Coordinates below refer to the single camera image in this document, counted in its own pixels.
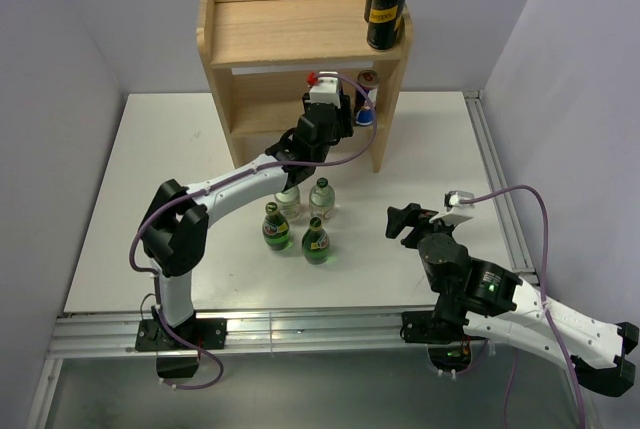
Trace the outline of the Red Bull can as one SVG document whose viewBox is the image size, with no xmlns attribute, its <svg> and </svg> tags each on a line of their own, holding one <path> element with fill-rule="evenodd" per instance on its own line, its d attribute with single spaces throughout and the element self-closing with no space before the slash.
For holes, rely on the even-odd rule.
<svg viewBox="0 0 640 429">
<path fill-rule="evenodd" d="M 373 69 L 366 69 L 358 74 L 360 89 L 355 91 L 354 104 L 355 122 L 358 126 L 366 127 L 373 123 L 379 82 L 378 74 Z"/>
</svg>

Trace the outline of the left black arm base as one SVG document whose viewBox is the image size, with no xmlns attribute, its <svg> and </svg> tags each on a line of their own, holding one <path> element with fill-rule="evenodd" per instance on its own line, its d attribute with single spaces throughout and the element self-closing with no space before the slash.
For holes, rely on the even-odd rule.
<svg viewBox="0 0 640 429">
<path fill-rule="evenodd" d="M 156 373 L 160 378 L 182 380 L 192 378 L 204 356 L 204 350 L 222 350 L 227 336 L 224 318 L 193 316 L 171 335 L 157 315 L 143 319 L 138 326 L 134 351 L 157 353 Z"/>
</svg>

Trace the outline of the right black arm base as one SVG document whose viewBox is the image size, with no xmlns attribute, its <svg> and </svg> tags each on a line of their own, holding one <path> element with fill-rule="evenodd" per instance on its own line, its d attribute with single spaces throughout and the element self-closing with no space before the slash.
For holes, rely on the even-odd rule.
<svg viewBox="0 0 640 429">
<path fill-rule="evenodd" d="M 432 371 L 451 380 L 473 371 L 490 352 L 487 339 L 469 336 L 460 326 L 437 320 L 433 310 L 402 312 L 399 336 L 407 344 L 424 345 Z"/>
</svg>

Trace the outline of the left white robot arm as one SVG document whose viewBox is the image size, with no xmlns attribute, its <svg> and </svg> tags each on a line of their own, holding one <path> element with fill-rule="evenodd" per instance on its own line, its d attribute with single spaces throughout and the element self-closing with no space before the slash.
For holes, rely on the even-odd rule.
<svg viewBox="0 0 640 429">
<path fill-rule="evenodd" d="M 235 210 L 289 190 L 328 166 L 329 149 L 353 135 L 350 98 L 339 92 L 303 98 L 297 126 L 265 153 L 225 176 L 182 185 L 170 179 L 158 188 L 129 249 L 131 268 L 154 278 L 159 337 L 183 348 L 195 335 L 191 271 L 205 253 L 208 230 Z"/>
</svg>

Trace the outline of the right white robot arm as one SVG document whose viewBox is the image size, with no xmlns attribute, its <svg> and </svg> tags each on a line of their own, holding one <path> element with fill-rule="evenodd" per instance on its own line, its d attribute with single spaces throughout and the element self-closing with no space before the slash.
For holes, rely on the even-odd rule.
<svg viewBox="0 0 640 429">
<path fill-rule="evenodd" d="M 620 397 L 635 383 L 628 355 L 637 347 L 639 329 L 629 322 L 605 323 L 543 296 L 540 288 L 495 263 L 475 258 L 453 237 L 469 220 L 461 208 L 445 213 L 410 203 L 387 210 L 385 235 L 418 252 L 430 289 L 437 296 L 430 310 L 402 315 L 407 343 L 449 344 L 464 337 L 492 339 L 559 366 L 571 365 L 580 386 Z"/>
</svg>

